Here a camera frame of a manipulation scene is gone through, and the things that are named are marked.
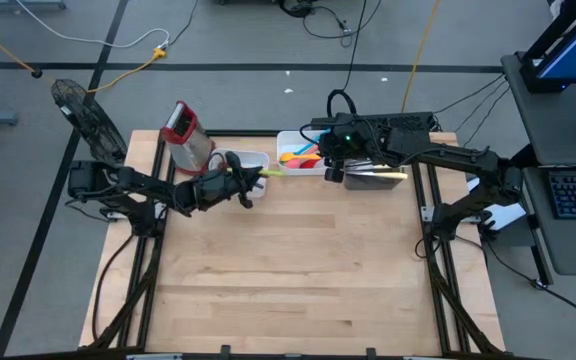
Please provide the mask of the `dark grey keyboard desk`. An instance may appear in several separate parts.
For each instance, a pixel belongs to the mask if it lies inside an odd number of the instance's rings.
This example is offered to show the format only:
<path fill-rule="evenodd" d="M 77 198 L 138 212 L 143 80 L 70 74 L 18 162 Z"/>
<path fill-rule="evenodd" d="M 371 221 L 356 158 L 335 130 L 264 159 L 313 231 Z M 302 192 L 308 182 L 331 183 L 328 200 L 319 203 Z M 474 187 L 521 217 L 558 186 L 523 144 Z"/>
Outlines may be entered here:
<path fill-rule="evenodd" d="M 527 145 L 513 160 L 525 167 L 524 188 L 520 204 L 526 215 L 500 231 L 488 231 L 507 246 L 527 247 L 544 285 L 553 282 L 552 274 L 576 276 L 576 219 L 559 219 L 554 216 L 547 171 L 571 169 L 572 166 L 543 166 L 538 163 L 532 146 Z"/>

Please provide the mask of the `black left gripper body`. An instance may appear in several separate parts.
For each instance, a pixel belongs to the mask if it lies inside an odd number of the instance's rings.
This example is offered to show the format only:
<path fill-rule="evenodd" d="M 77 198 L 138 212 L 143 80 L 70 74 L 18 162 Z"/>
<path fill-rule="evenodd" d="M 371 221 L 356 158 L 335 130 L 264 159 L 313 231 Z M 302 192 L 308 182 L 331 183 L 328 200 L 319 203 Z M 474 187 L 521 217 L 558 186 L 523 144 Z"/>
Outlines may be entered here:
<path fill-rule="evenodd" d="M 211 170 L 190 180 L 195 207 L 200 211 L 229 200 L 241 191 L 240 181 L 227 170 Z"/>

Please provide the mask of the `grey translucent plastic bin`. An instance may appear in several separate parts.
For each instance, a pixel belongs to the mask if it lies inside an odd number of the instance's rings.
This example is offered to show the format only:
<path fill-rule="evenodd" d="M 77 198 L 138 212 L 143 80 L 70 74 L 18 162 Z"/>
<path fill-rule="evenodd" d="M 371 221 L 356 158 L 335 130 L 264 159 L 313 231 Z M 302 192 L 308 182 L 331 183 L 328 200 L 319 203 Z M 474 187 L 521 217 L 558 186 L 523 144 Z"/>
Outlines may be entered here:
<path fill-rule="evenodd" d="M 345 164 L 344 172 L 344 187 L 351 191 L 392 190 L 404 181 L 366 176 L 363 174 L 364 172 L 402 172 L 407 174 L 404 167 L 377 165 L 368 161 L 348 162 Z"/>

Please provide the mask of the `white plastic bin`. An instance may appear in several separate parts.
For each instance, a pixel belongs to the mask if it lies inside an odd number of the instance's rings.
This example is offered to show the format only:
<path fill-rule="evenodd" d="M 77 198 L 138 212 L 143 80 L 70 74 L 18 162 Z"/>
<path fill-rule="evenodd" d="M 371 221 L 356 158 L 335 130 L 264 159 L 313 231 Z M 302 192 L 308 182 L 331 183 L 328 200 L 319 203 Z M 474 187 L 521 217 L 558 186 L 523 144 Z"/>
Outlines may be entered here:
<path fill-rule="evenodd" d="M 266 153 L 227 148 L 216 148 L 213 151 L 208 163 L 208 169 L 215 170 L 219 167 L 222 167 L 223 165 L 226 165 L 225 155 L 227 152 L 233 152 L 235 155 L 237 155 L 241 165 L 244 168 L 262 167 L 264 170 L 269 169 L 270 158 Z M 266 187 L 267 179 L 261 177 L 254 185 L 253 190 L 247 193 L 247 196 L 251 199 L 261 198 L 266 192 Z"/>
<path fill-rule="evenodd" d="M 281 131 L 278 133 L 277 138 L 276 160 L 279 169 L 289 176 L 323 176 L 326 166 L 322 161 L 317 167 L 312 169 L 289 169 L 284 166 L 284 163 L 279 161 L 282 153 L 292 152 L 295 153 L 305 145 L 311 143 L 304 139 L 298 131 Z M 306 154 L 317 153 L 317 146 L 308 151 Z"/>

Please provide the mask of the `grey cart base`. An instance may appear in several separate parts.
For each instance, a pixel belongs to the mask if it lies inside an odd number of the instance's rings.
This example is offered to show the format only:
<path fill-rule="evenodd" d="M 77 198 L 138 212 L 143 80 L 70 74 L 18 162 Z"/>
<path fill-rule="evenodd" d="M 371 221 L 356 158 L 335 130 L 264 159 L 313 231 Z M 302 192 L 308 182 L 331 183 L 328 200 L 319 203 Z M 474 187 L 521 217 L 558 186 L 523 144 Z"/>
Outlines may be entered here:
<path fill-rule="evenodd" d="M 23 9 L 31 7 L 53 6 L 65 10 L 67 5 L 64 0 L 0 0 L 1 9 Z"/>

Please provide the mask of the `black floor fan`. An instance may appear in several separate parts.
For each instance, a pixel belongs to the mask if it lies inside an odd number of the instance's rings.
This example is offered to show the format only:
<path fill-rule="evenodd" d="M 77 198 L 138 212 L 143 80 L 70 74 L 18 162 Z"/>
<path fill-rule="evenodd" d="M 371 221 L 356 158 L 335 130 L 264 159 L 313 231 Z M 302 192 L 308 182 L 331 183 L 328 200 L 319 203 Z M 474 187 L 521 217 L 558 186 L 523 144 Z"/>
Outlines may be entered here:
<path fill-rule="evenodd" d="M 128 146 L 105 110 L 79 83 L 71 79 L 57 79 L 51 95 L 66 120 L 89 147 L 92 160 L 79 163 L 94 165 L 122 165 Z"/>

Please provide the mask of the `yellow silicone spatula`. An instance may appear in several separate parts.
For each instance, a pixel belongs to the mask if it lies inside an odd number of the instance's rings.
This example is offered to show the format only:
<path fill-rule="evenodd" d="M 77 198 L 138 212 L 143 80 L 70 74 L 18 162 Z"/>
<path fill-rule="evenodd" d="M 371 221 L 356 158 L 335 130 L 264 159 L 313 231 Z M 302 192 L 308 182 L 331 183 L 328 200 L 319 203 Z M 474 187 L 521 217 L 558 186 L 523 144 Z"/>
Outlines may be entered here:
<path fill-rule="evenodd" d="M 292 152 L 282 153 L 279 161 L 282 163 L 289 162 L 291 160 L 320 160 L 321 157 L 315 153 L 312 154 L 295 154 Z"/>

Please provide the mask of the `blue silicone spatula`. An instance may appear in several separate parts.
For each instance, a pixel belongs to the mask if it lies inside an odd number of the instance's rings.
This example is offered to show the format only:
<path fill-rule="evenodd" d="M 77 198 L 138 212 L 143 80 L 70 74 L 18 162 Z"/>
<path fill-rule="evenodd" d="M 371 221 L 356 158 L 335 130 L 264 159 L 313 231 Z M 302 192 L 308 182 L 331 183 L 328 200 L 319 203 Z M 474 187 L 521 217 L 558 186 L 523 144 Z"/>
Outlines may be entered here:
<path fill-rule="evenodd" d="M 297 152 L 295 152 L 295 154 L 296 154 L 296 155 L 304 155 L 304 154 L 306 154 L 308 151 L 310 151 L 311 149 L 313 149 L 313 148 L 318 144 L 318 141 L 319 141 L 321 135 L 324 134 L 324 133 L 325 133 L 325 132 L 322 132 L 321 134 L 317 135 L 317 136 L 315 137 L 315 139 L 314 139 L 311 143 L 305 145 L 303 148 L 301 148 L 300 150 L 298 150 Z"/>

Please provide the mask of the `black computer monitor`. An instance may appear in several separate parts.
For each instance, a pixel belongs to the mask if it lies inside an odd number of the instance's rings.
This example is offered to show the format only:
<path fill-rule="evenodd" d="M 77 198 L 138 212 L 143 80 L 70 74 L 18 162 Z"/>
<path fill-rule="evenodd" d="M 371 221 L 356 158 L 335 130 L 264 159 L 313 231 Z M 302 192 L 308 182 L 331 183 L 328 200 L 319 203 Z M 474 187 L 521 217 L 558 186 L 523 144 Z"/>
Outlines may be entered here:
<path fill-rule="evenodd" d="M 561 92 L 576 84 L 576 0 L 554 0 L 554 19 L 519 56 L 520 74 L 532 93 Z"/>

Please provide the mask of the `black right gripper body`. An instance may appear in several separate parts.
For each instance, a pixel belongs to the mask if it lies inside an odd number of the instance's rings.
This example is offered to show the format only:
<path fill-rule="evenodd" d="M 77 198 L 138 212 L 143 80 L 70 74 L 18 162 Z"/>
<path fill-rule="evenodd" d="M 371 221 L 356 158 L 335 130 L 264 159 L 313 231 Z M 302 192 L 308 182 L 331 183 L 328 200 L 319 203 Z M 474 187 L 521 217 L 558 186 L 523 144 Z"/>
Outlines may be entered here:
<path fill-rule="evenodd" d="M 384 164 L 381 143 L 375 128 L 368 123 L 341 123 L 324 129 L 320 142 L 330 147 L 331 163 L 351 160 Z"/>

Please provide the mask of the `steel box grater red trim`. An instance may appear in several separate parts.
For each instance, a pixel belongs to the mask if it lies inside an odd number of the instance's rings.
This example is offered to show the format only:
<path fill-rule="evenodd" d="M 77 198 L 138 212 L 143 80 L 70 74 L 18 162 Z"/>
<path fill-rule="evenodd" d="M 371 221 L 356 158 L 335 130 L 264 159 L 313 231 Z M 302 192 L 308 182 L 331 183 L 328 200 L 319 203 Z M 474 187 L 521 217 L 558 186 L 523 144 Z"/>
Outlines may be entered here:
<path fill-rule="evenodd" d="M 208 167 L 215 142 L 207 135 L 197 114 L 182 100 L 176 102 L 160 130 L 176 168 L 187 175 L 199 175 Z"/>

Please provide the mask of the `white flat panel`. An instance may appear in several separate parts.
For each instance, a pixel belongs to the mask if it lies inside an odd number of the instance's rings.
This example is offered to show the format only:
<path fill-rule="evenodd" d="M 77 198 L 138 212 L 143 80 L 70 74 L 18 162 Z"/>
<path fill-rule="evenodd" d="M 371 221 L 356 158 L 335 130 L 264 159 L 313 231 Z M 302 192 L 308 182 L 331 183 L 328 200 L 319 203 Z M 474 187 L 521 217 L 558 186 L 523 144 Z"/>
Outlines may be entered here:
<path fill-rule="evenodd" d="M 475 224 L 483 230 L 495 232 L 502 230 L 525 215 L 526 211 L 520 203 L 507 206 L 493 204 L 478 215 L 465 218 L 462 223 Z"/>

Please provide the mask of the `black perforated power strip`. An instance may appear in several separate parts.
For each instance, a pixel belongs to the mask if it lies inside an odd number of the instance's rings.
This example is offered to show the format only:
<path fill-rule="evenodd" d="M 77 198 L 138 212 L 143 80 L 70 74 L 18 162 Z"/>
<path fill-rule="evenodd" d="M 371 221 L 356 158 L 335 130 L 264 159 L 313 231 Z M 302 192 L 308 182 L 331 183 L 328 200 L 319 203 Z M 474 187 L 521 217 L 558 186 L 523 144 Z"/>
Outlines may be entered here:
<path fill-rule="evenodd" d="M 375 129 L 387 127 L 398 128 L 405 131 L 430 132 L 436 125 L 431 112 L 395 113 L 377 115 L 353 115 L 350 113 L 337 113 L 331 117 L 313 118 L 310 128 L 323 130 L 337 123 L 341 124 L 351 120 L 368 121 Z"/>

